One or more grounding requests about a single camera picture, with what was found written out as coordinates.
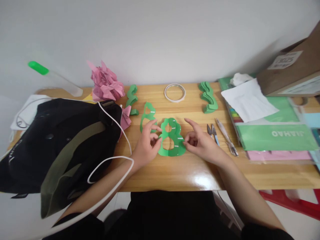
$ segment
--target white cloth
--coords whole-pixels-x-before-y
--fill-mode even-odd
[[[243,122],[257,120],[279,111],[262,94],[256,78],[225,90],[221,94]]]
[[[20,111],[15,115],[10,128],[12,130],[27,130],[29,125],[33,122],[34,117],[36,116],[38,105],[50,100],[50,97],[47,95],[31,95],[23,105],[23,107],[20,109]]]
[[[239,86],[242,83],[245,83],[247,81],[252,80],[253,77],[249,76],[248,74],[241,74],[241,73],[236,73],[233,78],[230,80],[230,84],[234,86]]]

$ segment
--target person's left hand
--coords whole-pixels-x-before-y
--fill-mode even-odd
[[[142,134],[137,142],[136,148],[133,150],[131,158],[134,160],[134,167],[139,169],[149,162],[151,162],[157,155],[160,147],[161,140],[156,133],[151,133],[152,129],[162,131],[162,129],[154,125],[157,120],[151,120],[148,122],[142,130]]]

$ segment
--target gourd-shaped paper cutout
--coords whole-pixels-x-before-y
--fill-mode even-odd
[[[137,85],[132,84],[127,92],[127,103],[126,103],[126,107],[128,106],[132,106],[136,101],[138,101],[138,97],[135,96],[135,94],[137,93]],[[131,109],[130,115],[139,115],[139,111],[137,109]]]
[[[168,125],[171,126],[171,131],[167,132],[166,131],[166,126]],[[174,118],[165,118],[164,122],[161,124],[161,129],[162,132],[159,136],[162,137],[162,142],[161,142],[161,147],[160,150],[158,151],[159,155],[161,156],[170,156],[170,157],[175,157],[175,156],[181,156],[186,152],[186,147],[183,145],[183,137],[180,135],[181,132],[181,126],[179,123]],[[167,137],[171,138],[174,143],[174,147],[172,149],[164,149],[162,144],[163,140],[166,139]]]
[[[212,113],[218,109],[218,103],[213,96],[213,89],[208,82],[201,82],[199,84],[199,89],[203,92],[201,99],[208,102],[208,104],[203,108],[204,113]]]
[[[149,108],[149,109],[150,109],[150,113],[149,113],[149,114],[146,114],[146,108]],[[150,121],[156,119],[156,118],[154,117],[154,114],[155,114],[155,113],[156,113],[156,109],[152,106],[152,104],[149,103],[149,102],[146,102],[146,104],[144,105],[143,114],[142,114],[142,116],[141,116],[141,122],[140,122],[140,131],[141,131],[141,132],[142,132],[142,129],[143,129],[143,126],[142,126],[143,120],[144,120],[145,118],[149,119]]]

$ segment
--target hand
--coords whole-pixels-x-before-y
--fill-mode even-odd
[[[144,126],[136,148],[133,150],[131,158],[134,160],[134,167],[136,169],[151,162],[156,157],[161,147],[162,138],[159,138],[156,133],[151,133],[152,129],[160,132],[162,131],[159,126],[154,125],[156,121],[156,119],[151,120]]]
[[[218,166],[222,166],[227,160],[231,160],[210,135],[202,131],[196,122],[188,118],[184,120],[189,123],[194,130],[187,133],[183,142],[189,152]]]

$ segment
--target black bag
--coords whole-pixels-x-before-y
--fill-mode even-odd
[[[118,123],[122,109],[101,102]],[[0,191],[41,193],[41,217],[65,208],[91,185],[87,178],[112,157],[120,128],[98,104],[55,99],[38,105],[34,121],[0,162]],[[90,178],[97,181],[104,162]]]

